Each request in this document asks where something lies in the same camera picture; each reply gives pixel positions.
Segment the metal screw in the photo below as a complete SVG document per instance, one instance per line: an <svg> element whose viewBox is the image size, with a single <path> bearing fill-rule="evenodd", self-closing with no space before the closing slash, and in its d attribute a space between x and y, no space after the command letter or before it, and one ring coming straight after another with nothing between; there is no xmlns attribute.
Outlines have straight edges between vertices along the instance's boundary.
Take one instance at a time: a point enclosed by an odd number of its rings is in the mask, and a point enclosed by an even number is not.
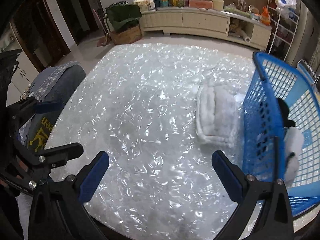
<svg viewBox="0 0 320 240"><path fill-rule="evenodd" d="M282 179L277 179L277 183L278 183L279 185L282 185L282 184L283 184L283 180L282 180Z"/></svg>
<svg viewBox="0 0 320 240"><path fill-rule="evenodd" d="M34 190L36 188L37 184L34 180L30 180L29 182L29 187Z"/></svg>
<svg viewBox="0 0 320 240"><path fill-rule="evenodd" d="M41 155L41 156L39 157L39 161L40 161L41 163L43 163L44 160L45 160L45 157L44 157L43 155Z"/></svg>
<svg viewBox="0 0 320 240"><path fill-rule="evenodd" d="M248 174L247 179L248 179L248 181L254 181L256 178L252 174Z"/></svg>
<svg viewBox="0 0 320 240"><path fill-rule="evenodd" d="M39 180L39 185L42 186L46 183L46 180L45 179L41 179Z"/></svg>
<svg viewBox="0 0 320 240"><path fill-rule="evenodd" d="M70 174L70 175L68 175L68 176L66 177L66 180L67 180L67 181L72 182L72 181L74 181L74 180L75 180L75 178L76 178L76 176L75 176L75 175Z"/></svg>

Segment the door frame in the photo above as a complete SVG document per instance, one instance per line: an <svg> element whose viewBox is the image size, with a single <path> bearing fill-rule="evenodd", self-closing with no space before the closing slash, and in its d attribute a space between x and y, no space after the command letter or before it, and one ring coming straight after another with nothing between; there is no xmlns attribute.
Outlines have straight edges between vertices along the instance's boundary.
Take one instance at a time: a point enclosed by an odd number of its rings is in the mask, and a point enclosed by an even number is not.
<svg viewBox="0 0 320 240"><path fill-rule="evenodd" d="M53 25L53 28L55 29L55 32L58 36L58 42L61 44L62 46L62 52L64 55L67 55L70 53L70 49L69 47L67 46L66 42L64 41L54 19L53 19L53 16L51 14L51 11L48 7L48 4L47 4L47 1L46 0L42 0L42 2L44 3L44 7L45 7L45 10L46 12L48 13L48 16L49 16L49 19L50 19L50 22L52 23ZM11 25L11 28L12 28L12 31L14 33L14 35L16 36L17 40L18 40L18 43L20 44L22 50L24 51L24 53L27 55L27 57L29 58L29 60L31 61L31 63L34 65L34 67L36 68L36 70L38 72L41 72L44 70L44 68L42 67L42 64L41 62L39 61L39 59L37 57L35 57L27 48L25 42L23 41L23 39L21 38L20 34L19 34L19 31L17 30L17 27L15 25L15 22L14 22L14 16L11 18L10 20L10 25Z"/></svg>
<svg viewBox="0 0 320 240"><path fill-rule="evenodd" d="M99 29L97 22L95 21L93 12L91 11L91 7L89 4L88 0L79 0L80 6L82 8L84 17L88 23L88 26L90 28L90 32L94 32L97 31ZM72 30L70 29L71 27L69 27L68 25L68 29L73 37L73 39L76 41L76 38L74 37L74 34L72 32Z"/></svg>

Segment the orange bottle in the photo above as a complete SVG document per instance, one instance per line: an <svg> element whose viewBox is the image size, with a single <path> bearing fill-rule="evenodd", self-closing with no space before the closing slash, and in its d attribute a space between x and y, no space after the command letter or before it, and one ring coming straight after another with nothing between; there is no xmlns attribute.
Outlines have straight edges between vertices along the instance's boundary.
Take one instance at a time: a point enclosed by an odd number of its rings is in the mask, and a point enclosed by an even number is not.
<svg viewBox="0 0 320 240"><path fill-rule="evenodd" d="M267 7L263 7L263 13L260 15L260 21L267 26L271 24L270 13L268 12Z"/></svg>

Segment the blue gripper pad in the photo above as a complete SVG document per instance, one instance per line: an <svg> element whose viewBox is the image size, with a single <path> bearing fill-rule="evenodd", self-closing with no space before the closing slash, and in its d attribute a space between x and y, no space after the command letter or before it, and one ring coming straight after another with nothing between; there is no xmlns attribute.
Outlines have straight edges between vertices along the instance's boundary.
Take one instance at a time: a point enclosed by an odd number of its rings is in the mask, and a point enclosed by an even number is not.
<svg viewBox="0 0 320 240"><path fill-rule="evenodd" d="M109 156L106 152L100 151L100 158L89 171L79 187L78 200L81 204L89 202L99 186L104 174L109 167Z"/></svg>
<svg viewBox="0 0 320 240"><path fill-rule="evenodd" d="M243 188L234 175L230 167L238 168L238 166L232 164L228 158L222 153L222 151L216 151L212 154L211 158L212 167L221 180L224 188L226 189L230 199L238 204L243 200Z"/></svg>

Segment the paper roll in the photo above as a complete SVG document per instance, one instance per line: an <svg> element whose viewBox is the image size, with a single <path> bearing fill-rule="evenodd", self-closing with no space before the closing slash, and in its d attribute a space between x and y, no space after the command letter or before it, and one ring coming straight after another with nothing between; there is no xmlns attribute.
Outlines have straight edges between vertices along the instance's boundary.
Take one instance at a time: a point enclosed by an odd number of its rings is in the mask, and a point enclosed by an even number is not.
<svg viewBox="0 0 320 240"><path fill-rule="evenodd" d="M250 37L245 33L245 31L241 30L240 31L240 35L243 37L243 40L247 43L250 43L251 42L251 39Z"/></svg>

